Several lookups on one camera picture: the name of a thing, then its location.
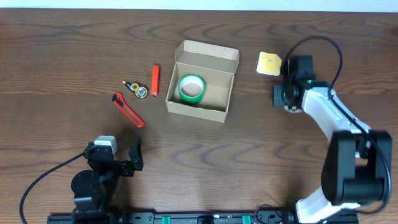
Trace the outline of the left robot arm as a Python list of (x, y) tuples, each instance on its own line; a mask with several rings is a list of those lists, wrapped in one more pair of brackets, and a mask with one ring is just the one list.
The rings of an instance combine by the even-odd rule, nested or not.
[(77, 173), (72, 179), (76, 208), (72, 212), (72, 223), (129, 223), (129, 215), (111, 203), (121, 177), (132, 177), (141, 171), (144, 162), (141, 139), (131, 146), (129, 160), (114, 158), (118, 147), (114, 136), (99, 136), (89, 142), (83, 151), (90, 170)]

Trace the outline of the red marker pen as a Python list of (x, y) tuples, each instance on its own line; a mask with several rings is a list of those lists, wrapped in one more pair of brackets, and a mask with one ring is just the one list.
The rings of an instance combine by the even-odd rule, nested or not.
[(151, 95), (157, 97), (159, 94), (159, 75), (160, 75), (160, 67), (158, 65), (154, 65), (152, 67), (152, 83), (151, 83)]

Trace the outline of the green tape roll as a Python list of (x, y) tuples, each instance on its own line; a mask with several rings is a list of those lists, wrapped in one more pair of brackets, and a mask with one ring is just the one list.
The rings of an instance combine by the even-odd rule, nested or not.
[(198, 75), (185, 75), (178, 83), (180, 99), (186, 103), (198, 104), (201, 102), (205, 95), (205, 90), (205, 81)]

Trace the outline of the correction tape dispenser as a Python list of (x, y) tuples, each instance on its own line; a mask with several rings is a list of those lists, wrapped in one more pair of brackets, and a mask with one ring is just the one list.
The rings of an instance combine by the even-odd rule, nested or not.
[(127, 82), (123, 80), (123, 84), (133, 92), (134, 96), (138, 99), (144, 99), (149, 94), (149, 89), (146, 85), (139, 82)]

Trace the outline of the yellow sticky note pad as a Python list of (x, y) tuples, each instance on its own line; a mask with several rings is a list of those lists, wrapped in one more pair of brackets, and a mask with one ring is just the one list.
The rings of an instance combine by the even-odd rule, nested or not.
[(256, 72), (261, 75), (279, 76), (282, 59), (277, 54), (260, 52)]

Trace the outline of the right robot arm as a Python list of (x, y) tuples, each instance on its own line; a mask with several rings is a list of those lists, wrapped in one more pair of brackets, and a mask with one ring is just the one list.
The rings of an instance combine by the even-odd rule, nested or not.
[(323, 223), (342, 213), (359, 213), (360, 206), (381, 202), (392, 192), (392, 138), (358, 120), (325, 82), (274, 85), (273, 105), (312, 117), (329, 147), (321, 186), (295, 204), (299, 223)]

